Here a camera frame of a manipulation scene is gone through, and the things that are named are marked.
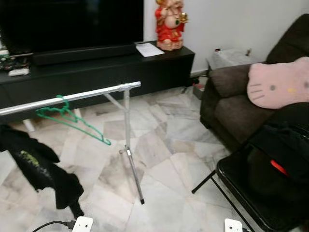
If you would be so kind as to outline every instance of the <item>tv screen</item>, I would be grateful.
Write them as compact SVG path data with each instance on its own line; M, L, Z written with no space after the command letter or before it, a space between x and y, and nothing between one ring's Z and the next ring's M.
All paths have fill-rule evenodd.
M143 0L0 0L11 55L143 40Z

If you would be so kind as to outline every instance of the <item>electrical cord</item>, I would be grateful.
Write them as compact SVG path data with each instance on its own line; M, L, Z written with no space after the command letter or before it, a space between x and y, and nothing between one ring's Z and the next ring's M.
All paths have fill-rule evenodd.
M32 232L36 232L36 231L42 229L43 227L48 226L48 225L51 225L51 224L62 224L62 225L65 225L65 226L67 226L69 229L72 230L72 229L74 228L75 222L76 222L76 221L68 221L68 222L64 222L64 221L51 221L51 222L48 222L48 223L46 223L46 224L44 224L44 225L41 225L40 227L36 228L36 229L35 229L34 231L32 231Z

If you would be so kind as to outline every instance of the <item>black tv cabinet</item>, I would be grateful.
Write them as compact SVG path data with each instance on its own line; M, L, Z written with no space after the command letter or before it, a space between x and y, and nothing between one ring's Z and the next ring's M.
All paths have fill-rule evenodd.
M79 92L141 81L132 96L184 86L190 77L194 53L186 47L165 54L143 57L141 54L75 61L46 66L30 66L30 74L9 77L0 72L0 108L69 95ZM121 93L114 93L117 99ZM81 108L108 100L103 96L72 102ZM32 118L35 112L23 112L0 118L9 122Z

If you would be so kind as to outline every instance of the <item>marble floor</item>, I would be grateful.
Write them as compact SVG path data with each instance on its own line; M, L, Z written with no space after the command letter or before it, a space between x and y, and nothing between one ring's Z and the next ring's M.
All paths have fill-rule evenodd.
M189 88L131 99L131 150L145 204L141 205L128 159L122 111L111 103L81 109L83 118L112 142L107 146L85 134L36 119L30 135L60 156L59 166L75 173L84 187L80 204L94 219L93 232L223 232L224 219L239 219L212 182L195 187L229 152L199 122L200 101ZM23 124L14 123L20 130ZM256 231L261 231L244 212ZM52 220L72 220L56 210L52 189L36 193L6 152L0 156L0 231L31 232ZM69 231L51 225L42 232Z

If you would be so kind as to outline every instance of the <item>green hanger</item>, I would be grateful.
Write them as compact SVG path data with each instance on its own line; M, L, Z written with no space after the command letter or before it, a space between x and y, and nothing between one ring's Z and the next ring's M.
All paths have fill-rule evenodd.
M76 116L76 115L69 109L69 106L70 106L70 105L69 105L69 102L68 102L67 100L65 100L61 95L57 95L57 97L58 97L58 98L62 98L62 100L64 101L64 104L65 104L65 105L64 105L61 109L59 109L59 108L54 108L54 107L53 107L53 108L44 107L44 108L41 108L41 109L36 110L36 114L37 114L38 116L40 116L40 117L53 120L53 121L55 121L55 122L58 122L58 123L67 125L67 126L69 126L69 127L73 127L73 128L75 128L75 129L77 129L77 130L79 130L79 131L81 131L81 132L84 132L84 133L90 135L91 137L93 137L93 138L95 138L95 139L100 140L101 142L103 142L103 143L105 143L105 144L107 144L107 145L111 145L111 144L112 144L112 143L110 142L110 140L104 139L103 134L102 134L98 129L96 129L94 126L91 126L91 125L89 125L88 123L86 123L86 121L83 120L82 118ZM83 130L83 129L77 127L77 126L74 126L74 125L72 125L72 124L69 124L69 123L67 123L67 122L65 122L65 121L60 121L60 120L55 119L55 118L53 118L53 117L46 116L46 115L45 115L45 112L46 112L46 111L48 111L48 112L58 112L58 113L60 113L60 115L61 115L62 118L66 119L66 120L68 120L68 121L71 121L71 122L77 123L77 122L79 122L79 121L82 121L86 126L88 126L88 127L90 127L91 129L95 130L100 136L99 136L99 137L98 137L98 136L95 136L95 135L93 135L93 134L91 134L91 133L89 133L89 132L87 132L87 131L85 131L85 130Z

